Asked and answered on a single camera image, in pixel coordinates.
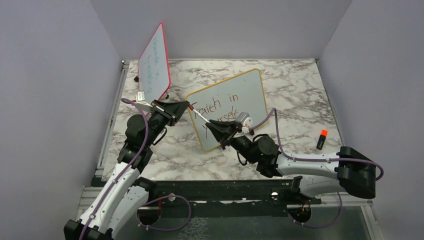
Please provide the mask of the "white dry erase marker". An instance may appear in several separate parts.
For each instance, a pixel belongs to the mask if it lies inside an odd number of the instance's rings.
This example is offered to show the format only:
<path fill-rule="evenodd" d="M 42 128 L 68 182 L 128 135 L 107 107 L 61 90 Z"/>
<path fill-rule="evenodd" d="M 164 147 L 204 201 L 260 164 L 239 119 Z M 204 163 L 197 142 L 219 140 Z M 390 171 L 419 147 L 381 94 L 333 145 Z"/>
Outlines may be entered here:
<path fill-rule="evenodd" d="M 196 109 L 193 109 L 192 110 L 197 116 L 199 116 L 204 122 L 206 122 L 206 123 L 210 123 L 210 121 L 207 119 L 207 118 L 205 118 L 200 112 L 198 112 Z"/>

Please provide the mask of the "yellow framed whiteboard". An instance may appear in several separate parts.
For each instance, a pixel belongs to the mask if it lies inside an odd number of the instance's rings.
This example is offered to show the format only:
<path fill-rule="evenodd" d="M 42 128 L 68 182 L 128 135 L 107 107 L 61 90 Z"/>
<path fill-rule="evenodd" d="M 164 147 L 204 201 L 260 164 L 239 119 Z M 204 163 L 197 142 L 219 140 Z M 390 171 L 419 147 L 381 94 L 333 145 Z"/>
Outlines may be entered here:
<path fill-rule="evenodd" d="M 185 100 L 207 120 L 228 122 L 240 113 L 248 113 L 257 124 L 269 113 L 257 68 L 191 92 Z"/>

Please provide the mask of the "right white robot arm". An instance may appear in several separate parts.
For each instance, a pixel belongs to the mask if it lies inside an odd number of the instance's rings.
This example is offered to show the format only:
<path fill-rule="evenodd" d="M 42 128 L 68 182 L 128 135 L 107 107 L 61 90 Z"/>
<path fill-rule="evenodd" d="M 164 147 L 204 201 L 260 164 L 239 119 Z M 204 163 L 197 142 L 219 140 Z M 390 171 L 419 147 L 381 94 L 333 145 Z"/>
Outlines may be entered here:
<path fill-rule="evenodd" d="M 322 155 L 288 154 L 268 134 L 253 139 L 236 136 L 242 131 L 238 121 L 210 120 L 205 124 L 222 149 L 232 147 L 244 165 L 256 165 L 267 178 L 296 175 L 299 183 L 288 190 L 289 199 L 300 204 L 318 195 L 346 192 L 361 199 L 376 197 L 378 165 L 349 146 Z"/>

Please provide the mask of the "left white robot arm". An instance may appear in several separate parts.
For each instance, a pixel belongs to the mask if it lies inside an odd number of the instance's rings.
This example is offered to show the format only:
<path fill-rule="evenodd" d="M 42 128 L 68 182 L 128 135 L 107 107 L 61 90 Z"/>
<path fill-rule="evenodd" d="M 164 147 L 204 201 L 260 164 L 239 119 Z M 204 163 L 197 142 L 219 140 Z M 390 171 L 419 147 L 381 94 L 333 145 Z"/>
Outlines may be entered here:
<path fill-rule="evenodd" d="M 67 240 L 113 240 L 142 205 L 157 200 L 156 183 L 141 177 L 149 163 L 152 145 L 160 133 L 173 127 L 189 107 L 188 101 L 141 103 L 126 98 L 121 101 L 139 110 L 127 121 L 126 140 L 111 177 L 79 217 L 69 220 L 63 229 Z"/>

